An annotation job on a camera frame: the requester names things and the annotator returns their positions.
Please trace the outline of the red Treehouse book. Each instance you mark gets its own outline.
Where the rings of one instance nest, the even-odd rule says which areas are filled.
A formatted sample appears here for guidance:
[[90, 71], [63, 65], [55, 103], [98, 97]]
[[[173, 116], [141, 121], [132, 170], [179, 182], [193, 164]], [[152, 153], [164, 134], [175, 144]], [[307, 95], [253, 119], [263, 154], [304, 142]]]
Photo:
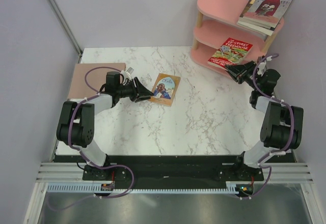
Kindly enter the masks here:
[[215, 51], [207, 63], [221, 69], [226, 69], [227, 65], [240, 64], [251, 51], [253, 44], [228, 38], [222, 46]]

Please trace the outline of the tan Othello book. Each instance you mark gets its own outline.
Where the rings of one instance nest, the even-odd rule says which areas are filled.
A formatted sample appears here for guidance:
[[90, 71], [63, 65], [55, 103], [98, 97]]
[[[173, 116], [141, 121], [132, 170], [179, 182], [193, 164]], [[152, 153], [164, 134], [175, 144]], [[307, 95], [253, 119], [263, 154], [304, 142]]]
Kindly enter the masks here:
[[181, 77], [160, 73], [152, 89], [150, 102], [172, 106]]

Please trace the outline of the brown cardboard file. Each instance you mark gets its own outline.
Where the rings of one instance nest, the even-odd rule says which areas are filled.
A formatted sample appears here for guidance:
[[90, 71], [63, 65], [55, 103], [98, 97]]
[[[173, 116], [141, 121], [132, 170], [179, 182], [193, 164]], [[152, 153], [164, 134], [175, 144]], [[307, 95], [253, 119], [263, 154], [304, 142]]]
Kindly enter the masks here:
[[125, 69], [125, 63], [76, 64], [68, 99], [83, 99], [94, 96], [106, 82], [107, 72], [120, 72]]

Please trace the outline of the pink Shakespeare story book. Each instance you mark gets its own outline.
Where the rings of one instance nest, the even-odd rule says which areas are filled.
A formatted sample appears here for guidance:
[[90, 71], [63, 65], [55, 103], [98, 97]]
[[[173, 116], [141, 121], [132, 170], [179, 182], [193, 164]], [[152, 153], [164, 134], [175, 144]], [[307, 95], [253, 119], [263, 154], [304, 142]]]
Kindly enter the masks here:
[[244, 19], [276, 27], [292, 0], [255, 0], [244, 13]]

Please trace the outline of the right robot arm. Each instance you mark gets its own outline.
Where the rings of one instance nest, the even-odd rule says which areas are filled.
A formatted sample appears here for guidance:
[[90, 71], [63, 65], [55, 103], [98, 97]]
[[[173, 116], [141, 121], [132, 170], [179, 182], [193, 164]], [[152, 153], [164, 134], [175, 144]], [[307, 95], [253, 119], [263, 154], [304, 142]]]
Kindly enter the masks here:
[[302, 138], [304, 110], [274, 96], [274, 88], [281, 77], [278, 71], [267, 69], [260, 75], [258, 70], [253, 61], [226, 66], [226, 71], [235, 82], [245, 82], [253, 88], [249, 103], [252, 108], [264, 113], [260, 140], [239, 155], [233, 167], [233, 174], [239, 180], [245, 180], [251, 175], [251, 168], [261, 168], [273, 156], [284, 155], [288, 150], [298, 148]]

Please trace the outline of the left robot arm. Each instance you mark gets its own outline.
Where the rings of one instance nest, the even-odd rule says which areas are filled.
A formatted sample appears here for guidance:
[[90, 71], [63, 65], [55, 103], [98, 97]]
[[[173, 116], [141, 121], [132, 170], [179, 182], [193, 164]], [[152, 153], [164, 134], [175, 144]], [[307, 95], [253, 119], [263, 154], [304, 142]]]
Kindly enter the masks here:
[[137, 77], [131, 78], [129, 72], [110, 71], [96, 95], [81, 102], [63, 103], [56, 132], [57, 139], [78, 151], [87, 163], [95, 167], [94, 174], [99, 179], [106, 180], [111, 176], [112, 168], [107, 154], [94, 140], [95, 116], [115, 107], [122, 98], [137, 103], [152, 96], [153, 93], [143, 86]]

